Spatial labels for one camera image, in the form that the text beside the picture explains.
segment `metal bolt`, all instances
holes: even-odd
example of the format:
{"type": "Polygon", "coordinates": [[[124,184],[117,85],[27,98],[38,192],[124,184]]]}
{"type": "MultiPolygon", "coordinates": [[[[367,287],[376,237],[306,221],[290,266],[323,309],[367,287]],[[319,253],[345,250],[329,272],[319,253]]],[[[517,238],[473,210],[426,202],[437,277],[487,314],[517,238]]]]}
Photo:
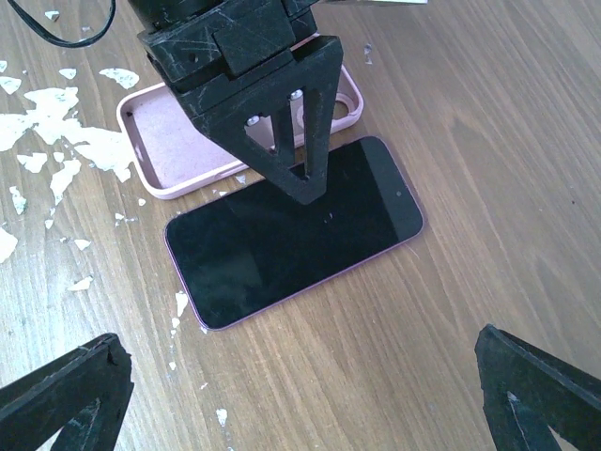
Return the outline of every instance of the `metal bolt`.
{"type": "Polygon", "coordinates": [[[259,116],[249,117],[248,119],[246,119],[246,125],[248,127],[253,127],[253,125],[258,124],[259,120],[259,116]]]}
{"type": "Polygon", "coordinates": [[[302,89],[297,89],[292,94],[290,94],[290,99],[295,101],[296,99],[300,99],[302,97],[302,89]]]}

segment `smartphone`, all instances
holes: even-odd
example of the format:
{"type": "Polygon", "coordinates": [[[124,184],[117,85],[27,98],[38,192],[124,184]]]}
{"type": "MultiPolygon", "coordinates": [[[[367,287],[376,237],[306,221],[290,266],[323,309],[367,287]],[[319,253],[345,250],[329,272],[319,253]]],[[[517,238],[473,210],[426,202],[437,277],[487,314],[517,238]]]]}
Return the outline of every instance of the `smartphone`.
{"type": "MultiPolygon", "coordinates": [[[[302,165],[292,168],[301,176],[302,165]]],[[[173,219],[165,241],[200,321],[223,329],[406,241],[424,219],[382,141],[330,152],[301,205],[267,180],[173,219]]]]}

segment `wood grain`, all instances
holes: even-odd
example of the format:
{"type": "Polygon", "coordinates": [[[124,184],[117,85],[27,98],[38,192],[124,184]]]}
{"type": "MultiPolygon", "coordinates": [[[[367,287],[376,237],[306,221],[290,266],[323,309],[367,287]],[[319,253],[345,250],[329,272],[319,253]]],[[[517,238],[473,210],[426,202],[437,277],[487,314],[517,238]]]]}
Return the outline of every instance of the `wood grain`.
{"type": "MultiPolygon", "coordinates": [[[[0,92],[0,113],[31,108],[29,90],[78,86],[83,123],[117,130],[128,92],[98,72],[133,70],[136,88],[159,81],[135,39],[141,25],[119,6],[105,39],[63,51],[0,3],[3,75],[23,78],[13,96],[0,92]],[[72,82],[58,74],[70,67],[72,82]]],[[[27,7],[43,21],[51,5],[27,7]]],[[[79,39],[82,26],[101,27],[108,2],[52,8],[59,21],[44,23],[79,39]]],[[[473,353],[485,324],[601,378],[601,4],[466,0],[315,13],[322,33],[342,38],[366,102],[360,123],[333,142],[381,136],[424,208],[424,233],[225,332],[203,334],[187,308],[172,339],[180,284],[162,230],[212,189],[240,185],[231,178],[164,202],[136,176],[120,183],[84,164],[47,231],[59,166],[51,158],[34,175],[15,155],[61,146],[28,132],[0,154],[0,224],[20,240],[0,265],[0,385],[116,332],[136,383],[119,450],[463,451],[494,449],[473,353]],[[12,185],[30,200],[23,216],[12,185]],[[116,212],[139,221],[115,227],[116,212]],[[81,252],[61,237],[93,243],[81,252]],[[89,274],[90,290],[66,291],[89,274]]]]}

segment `white debris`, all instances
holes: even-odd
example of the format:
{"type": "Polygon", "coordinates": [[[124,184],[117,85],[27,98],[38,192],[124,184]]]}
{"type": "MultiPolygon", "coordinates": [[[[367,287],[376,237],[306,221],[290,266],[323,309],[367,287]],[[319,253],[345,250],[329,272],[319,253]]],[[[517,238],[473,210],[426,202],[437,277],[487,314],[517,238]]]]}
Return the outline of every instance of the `white debris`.
{"type": "Polygon", "coordinates": [[[27,110],[27,115],[32,123],[37,124],[34,131],[46,144],[52,145],[69,131],[82,128],[82,124],[77,119],[63,120],[69,110],[79,102],[77,92],[77,87],[66,89],[49,87],[25,93],[25,98],[36,104],[36,109],[27,110]]]}
{"type": "Polygon", "coordinates": [[[34,152],[31,157],[28,155],[17,155],[17,160],[28,171],[39,174],[43,165],[48,161],[48,155],[41,152],[34,152]]]}
{"type": "Polygon", "coordinates": [[[19,78],[0,77],[0,87],[2,87],[10,96],[17,92],[17,89],[21,87],[21,80],[19,78]]]}
{"type": "Polygon", "coordinates": [[[181,314],[184,313],[184,308],[188,305],[188,295],[183,291],[179,291],[176,293],[176,302],[177,302],[177,317],[181,317],[181,314]]]}
{"type": "Polygon", "coordinates": [[[225,428],[225,422],[227,421],[227,410],[217,409],[215,413],[217,413],[217,419],[219,420],[219,424],[222,425],[222,428],[225,428]]]}
{"type": "Polygon", "coordinates": [[[25,199],[16,186],[11,186],[8,188],[10,193],[12,194],[12,205],[15,206],[15,210],[17,214],[22,214],[27,208],[27,199],[25,199]]]}
{"type": "Polygon", "coordinates": [[[58,73],[66,79],[72,80],[75,78],[75,75],[77,75],[77,69],[61,69],[58,73]]]}
{"type": "Polygon", "coordinates": [[[105,77],[115,80],[126,89],[134,87],[140,81],[140,77],[137,73],[126,69],[103,69],[100,71],[100,75],[104,75],[105,77]]]}
{"type": "Polygon", "coordinates": [[[19,240],[0,227],[0,263],[7,261],[12,253],[15,252],[18,242],[19,240]]]}
{"type": "Polygon", "coordinates": [[[94,277],[92,277],[91,275],[88,275],[86,278],[80,280],[75,285],[72,285],[69,288],[67,288],[67,290],[68,291],[83,291],[85,289],[89,289],[93,280],[94,280],[94,277]]]}
{"type": "Polygon", "coordinates": [[[50,182],[50,189],[54,193],[54,204],[58,205],[63,200],[63,193],[73,182],[73,177],[79,174],[82,164],[78,160],[68,160],[65,162],[65,167],[53,174],[53,179],[50,182]]]}
{"type": "Polygon", "coordinates": [[[49,21],[56,22],[60,17],[60,12],[58,11],[46,11],[44,15],[48,18],[49,21]]]}
{"type": "Polygon", "coordinates": [[[133,153],[123,133],[96,127],[67,127],[63,134],[73,143],[75,150],[91,160],[98,169],[112,170],[121,182],[131,177],[128,166],[133,162],[133,153]]]}
{"type": "Polygon", "coordinates": [[[0,152],[12,148],[32,125],[30,116],[0,115],[0,152]]]}
{"type": "Polygon", "coordinates": [[[73,242],[79,248],[80,251],[87,249],[90,246],[90,244],[92,243],[91,241],[88,241],[88,240],[74,240],[73,242]]]}

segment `phone case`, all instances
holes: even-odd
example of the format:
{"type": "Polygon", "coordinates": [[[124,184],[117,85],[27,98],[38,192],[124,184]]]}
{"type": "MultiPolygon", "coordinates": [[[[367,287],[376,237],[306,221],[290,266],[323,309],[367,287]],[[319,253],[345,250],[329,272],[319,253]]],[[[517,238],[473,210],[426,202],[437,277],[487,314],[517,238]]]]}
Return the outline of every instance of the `phone case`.
{"type": "MultiPolygon", "coordinates": [[[[363,110],[362,95],[344,66],[336,102],[344,105],[348,113],[332,122],[331,133],[355,124],[363,110]]],[[[302,98],[292,101],[291,108],[298,147],[304,144],[302,98]]],[[[133,162],[142,183],[159,199],[180,197],[248,167],[198,132],[165,84],[129,95],[117,106],[116,116],[131,143],[133,162]]],[[[273,147],[268,117],[261,117],[247,130],[265,148],[273,147]]]]}

